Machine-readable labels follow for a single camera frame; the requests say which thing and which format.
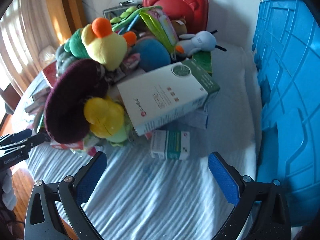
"curtain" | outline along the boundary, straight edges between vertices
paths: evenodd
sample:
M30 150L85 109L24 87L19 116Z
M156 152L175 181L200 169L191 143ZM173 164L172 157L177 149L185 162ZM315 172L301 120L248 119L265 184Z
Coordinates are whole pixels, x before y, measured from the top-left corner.
M59 46L45 0L13 0L0 20L0 67L20 96L42 69L40 52Z

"yellow plastic duck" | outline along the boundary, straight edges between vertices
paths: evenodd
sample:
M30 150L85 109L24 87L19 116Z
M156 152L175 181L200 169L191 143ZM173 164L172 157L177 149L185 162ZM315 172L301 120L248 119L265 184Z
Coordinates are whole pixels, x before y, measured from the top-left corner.
M134 32L122 36L114 33L110 21L99 17L84 27L81 40L93 60L114 71L123 61L128 47L136 43L137 36Z
M112 143L122 143L128 139L128 130L123 107L110 97L90 98L84 105L84 117L90 123L91 132Z

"white plush toy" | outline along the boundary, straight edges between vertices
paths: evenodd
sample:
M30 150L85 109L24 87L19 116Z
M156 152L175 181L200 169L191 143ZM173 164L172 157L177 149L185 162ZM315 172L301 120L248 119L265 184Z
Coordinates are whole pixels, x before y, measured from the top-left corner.
M12 187L12 173L10 169L0 172L0 186L2 187L2 201L9 210L13 210L17 204L17 197Z
M175 46L176 53L181 57L191 57L199 51L212 51L215 48L226 51L226 49L217 45L216 38L213 33L201 31L197 34L182 34L179 36L182 41L179 41Z

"metal screw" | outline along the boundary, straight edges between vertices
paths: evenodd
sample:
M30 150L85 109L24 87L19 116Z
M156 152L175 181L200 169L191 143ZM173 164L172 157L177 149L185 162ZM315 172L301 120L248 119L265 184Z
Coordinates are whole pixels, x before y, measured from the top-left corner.
M273 181L273 184L275 184L276 186L280 186L280 181L277 180L277 179L275 179L275 180Z
M251 182L250 176L243 176L242 178L245 182Z
M70 182L70 181L72 181L73 180L73 177L72 176L66 176L65 178L64 178L64 182Z
M42 184L42 180L41 179L37 180L35 184L36 186L40 186Z

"small white and green box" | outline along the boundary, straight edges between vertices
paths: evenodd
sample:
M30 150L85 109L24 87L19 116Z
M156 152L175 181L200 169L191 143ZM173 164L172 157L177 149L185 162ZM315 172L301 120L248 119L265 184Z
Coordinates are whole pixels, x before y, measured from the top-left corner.
M186 131L153 131L150 154L152 158L157 159L186 160L190 155L190 133Z
M158 68L118 85L139 136L200 108L220 89L195 61Z

